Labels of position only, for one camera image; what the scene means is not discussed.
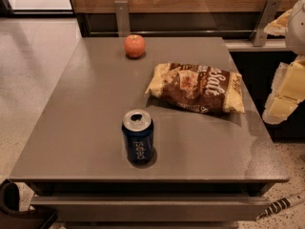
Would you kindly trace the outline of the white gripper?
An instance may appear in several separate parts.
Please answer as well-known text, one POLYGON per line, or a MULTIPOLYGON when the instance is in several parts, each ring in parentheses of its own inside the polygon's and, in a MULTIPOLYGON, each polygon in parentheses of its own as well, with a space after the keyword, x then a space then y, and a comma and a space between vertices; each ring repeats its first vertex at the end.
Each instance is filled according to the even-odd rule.
MULTIPOLYGON (((305 54, 305 0, 298 0, 270 22, 264 32, 284 36, 286 46, 295 54, 305 54)), ((298 56, 291 64, 280 63, 275 71, 272 92, 269 94, 262 118, 277 125, 288 119, 298 104, 305 100, 305 57, 298 56)))

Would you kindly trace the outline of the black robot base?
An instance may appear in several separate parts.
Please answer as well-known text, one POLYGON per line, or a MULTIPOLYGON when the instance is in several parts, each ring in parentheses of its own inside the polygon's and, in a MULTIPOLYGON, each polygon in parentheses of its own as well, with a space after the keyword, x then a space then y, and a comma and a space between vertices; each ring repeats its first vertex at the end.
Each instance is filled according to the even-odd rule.
POLYGON ((0 184, 0 229, 49 229, 57 212, 49 207, 20 210, 19 188, 9 179, 0 184))

